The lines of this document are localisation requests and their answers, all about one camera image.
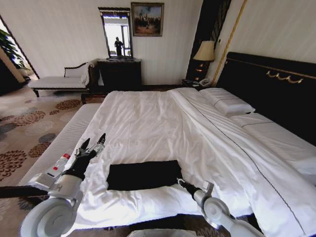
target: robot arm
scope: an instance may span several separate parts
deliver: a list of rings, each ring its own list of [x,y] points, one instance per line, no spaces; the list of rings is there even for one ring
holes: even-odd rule
[[[59,237],[70,230],[83,198],[80,184],[85,179],[84,173],[90,160],[104,149],[105,133],[97,144],[87,149],[89,140],[82,144],[72,166],[61,173],[57,181],[57,178],[42,179],[46,177],[44,174],[32,179],[31,183],[37,188],[47,190],[50,197],[26,216],[21,227],[21,237]]]
[[[226,204],[211,196],[214,187],[212,183],[205,182],[204,192],[183,179],[178,179],[178,184],[192,195],[192,198],[201,207],[204,218],[212,227],[217,229],[219,226],[223,226],[232,237],[264,237],[249,223],[231,217]]]

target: green leaves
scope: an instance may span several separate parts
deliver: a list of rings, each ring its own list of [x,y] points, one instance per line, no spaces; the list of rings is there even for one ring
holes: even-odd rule
[[[21,55],[18,53],[15,44],[9,39],[9,37],[11,37],[11,35],[3,30],[0,30],[0,46],[1,48],[5,51],[5,53],[7,54],[7,56],[10,58],[10,60],[12,61],[12,63],[15,65],[16,68],[23,68],[28,70],[27,68],[25,68],[24,65],[24,59],[21,57]],[[16,64],[14,62],[14,59],[19,60],[19,63]]]

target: folded black garment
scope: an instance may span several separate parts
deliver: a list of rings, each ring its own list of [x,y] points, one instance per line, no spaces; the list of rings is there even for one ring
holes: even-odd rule
[[[134,164],[111,164],[108,190],[131,191],[171,186],[182,178],[176,160],[149,161]]]

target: patterned carpet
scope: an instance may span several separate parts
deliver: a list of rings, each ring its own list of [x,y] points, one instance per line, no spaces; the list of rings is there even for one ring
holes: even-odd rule
[[[0,96],[0,186],[15,186],[41,156],[75,112],[81,107],[78,92],[40,91],[40,98],[27,87]],[[103,99],[87,99],[101,103]],[[33,208],[19,198],[0,199],[1,236],[19,236],[20,225]],[[205,237],[226,237],[200,216],[180,215],[141,225],[77,230],[72,237],[125,237],[147,228],[179,228]]]

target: lampshade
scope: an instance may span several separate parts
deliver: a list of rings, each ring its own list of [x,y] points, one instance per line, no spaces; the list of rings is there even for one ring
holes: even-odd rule
[[[200,61],[213,61],[214,41],[202,41],[201,46],[193,59]]]

